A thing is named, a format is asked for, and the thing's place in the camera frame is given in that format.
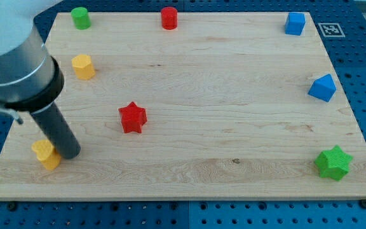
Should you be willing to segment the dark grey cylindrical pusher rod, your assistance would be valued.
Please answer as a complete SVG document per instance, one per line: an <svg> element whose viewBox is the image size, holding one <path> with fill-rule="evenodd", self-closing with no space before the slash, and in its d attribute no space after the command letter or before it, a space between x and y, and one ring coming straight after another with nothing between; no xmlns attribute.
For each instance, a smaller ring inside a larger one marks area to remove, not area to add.
<svg viewBox="0 0 366 229"><path fill-rule="evenodd" d="M79 155L81 146L54 102L30 115L62 158Z"/></svg>

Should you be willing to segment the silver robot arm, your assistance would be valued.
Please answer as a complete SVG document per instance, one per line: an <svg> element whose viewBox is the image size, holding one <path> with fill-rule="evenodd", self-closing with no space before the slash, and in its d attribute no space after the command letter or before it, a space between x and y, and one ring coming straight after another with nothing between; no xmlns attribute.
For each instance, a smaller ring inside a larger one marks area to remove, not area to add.
<svg viewBox="0 0 366 229"><path fill-rule="evenodd" d="M0 0L0 114L22 124L28 112L63 158L81 151L55 99L64 75L49 54L34 18L58 4L57 0Z"/></svg>

